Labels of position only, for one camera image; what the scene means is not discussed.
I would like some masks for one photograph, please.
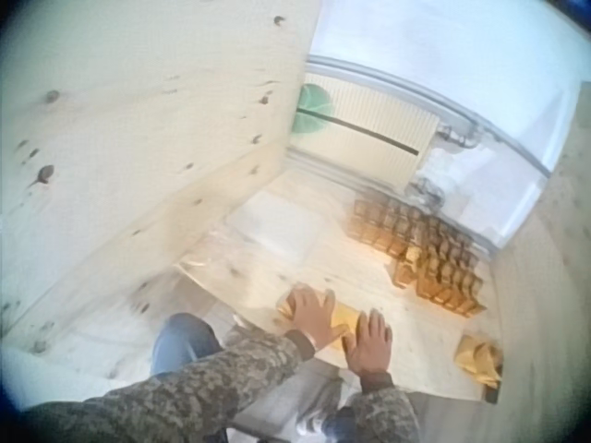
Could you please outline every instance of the stack of wooden blocks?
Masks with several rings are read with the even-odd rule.
[[[355,202],[348,235],[397,260],[392,282],[465,317],[482,312],[477,301],[482,279],[474,273],[472,238],[434,216],[425,216],[377,191]]]

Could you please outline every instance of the camouflage sleeve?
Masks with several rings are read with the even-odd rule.
[[[394,386],[356,396],[351,405],[361,436],[370,443],[417,443],[418,421],[406,394]]]
[[[101,398],[42,404],[25,419],[55,441],[201,441],[294,374],[302,361],[296,343],[270,334],[246,339]]]

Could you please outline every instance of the radiator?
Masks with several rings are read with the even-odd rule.
[[[307,106],[300,100],[295,118],[319,123],[294,132],[291,145],[402,193],[428,153],[438,116],[336,78],[306,74],[305,84],[320,86],[330,104]]]

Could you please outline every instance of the radiator pipe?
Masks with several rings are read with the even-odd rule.
[[[484,131],[480,126],[474,125],[467,136],[455,132],[450,125],[440,124],[437,134],[445,141],[449,141],[465,150],[472,150],[482,141]]]

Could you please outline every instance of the jeans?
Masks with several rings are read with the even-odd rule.
[[[153,376],[175,372],[187,363],[195,362],[222,350],[213,329],[205,321],[187,313],[174,314],[166,321],[152,352]],[[353,409],[344,407],[330,415],[322,424],[322,432],[338,443],[356,441]],[[207,443],[227,443],[225,429],[205,438]]]
[[[322,433],[336,443],[355,443],[357,426],[353,408],[344,406],[329,415],[322,423]]]
[[[151,359],[153,376],[175,372],[187,363],[195,362],[222,350],[213,329],[200,318],[190,314],[174,314],[160,331]],[[227,443],[225,429],[205,437],[207,443]]]

